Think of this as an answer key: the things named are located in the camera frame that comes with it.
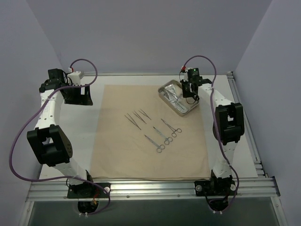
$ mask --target brown paper sheet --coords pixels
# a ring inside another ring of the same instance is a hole
[[[158,96],[158,86],[106,85],[95,135],[91,174],[95,178],[183,180],[209,178],[210,170],[199,106],[184,117],[177,115]],[[138,112],[143,109],[151,118]],[[134,116],[136,110],[147,124]],[[129,113],[140,131],[124,115]],[[164,144],[153,128],[166,137],[171,129],[182,133],[165,145],[162,153],[145,138]]]

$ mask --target white table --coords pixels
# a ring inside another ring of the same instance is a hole
[[[213,76],[208,75],[203,76],[203,78],[209,78],[210,80],[212,80]],[[86,76],[83,78],[82,82],[89,83],[92,79],[92,76]],[[60,126],[72,143],[73,158],[79,163],[79,165],[84,169],[87,169],[88,171],[90,170],[95,132],[103,97],[103,90],[106,84],[160,86],[172,79],[178,79],[178,76],[100,76],[90,87],[91,98],[94,103],[93,106],[62,105]],[[214,86],[227,99],[234,101],[226,75],[218,75]],[[202,105],[201,109],[208,150],[209,166],[210,169],[212,169],[215,163],[216,152],[219,152],[220,149],[218,142],[214,138],[212,132],[213,119],[210,106],[202,100],[200,101],[200,104]],[[241,137],[241,140],[235,149],[233,167],[236,169],[240,178],[258,177],[245,135]],[[50,178],[57,176],[62,176],[62,174],[59,171],[48,167],[47,165],[43,165],[40,178]]]

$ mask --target wall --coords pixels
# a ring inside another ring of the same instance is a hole
[[[47,70],[56,67],[61,68],[61,65],[26,1],[0,1],[1,225],[18,224],[30,186],[10,172],[10,146],[20,127],[40,106],[39,87],[48,77]],[[14,165],[23,176],[37,176],[40,165],[25,133],[17,144]]]
[[[236,68],[271,0],[27,2],[64,68],[86,57],[101,72],[178,72],[203,54],[221,74]],[[213,73],[205,60],[190,65]]]
[[[289,225],[300,225],[301,1],[273,0],[236,71],[261,160]]]

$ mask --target metal tray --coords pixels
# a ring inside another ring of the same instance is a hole
[[[195,108],[199,101],[193,103],[193,98],[182,98],[182,85],[177,80],[171,80],[158,89],[159,97],[173,109],[179,116],[187,115],[193,108]]]

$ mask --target tan cloth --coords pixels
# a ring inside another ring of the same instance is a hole
[[[138,112],[143,109],[151,118]],[[134,116],[136,110],[144,124]],[[129,113],[142,129],[140,131],[124,115]],[[171,129],[182,133],[165,145],[162,153],[145,138],[157,144]],[[91,175],[96,178],[132,178],[153,180],[180,180],[209,178],[208,156],[199,106],[184,117],[178,116],[158,96],[158,86],[106,85],[99,115],[92,155]]]

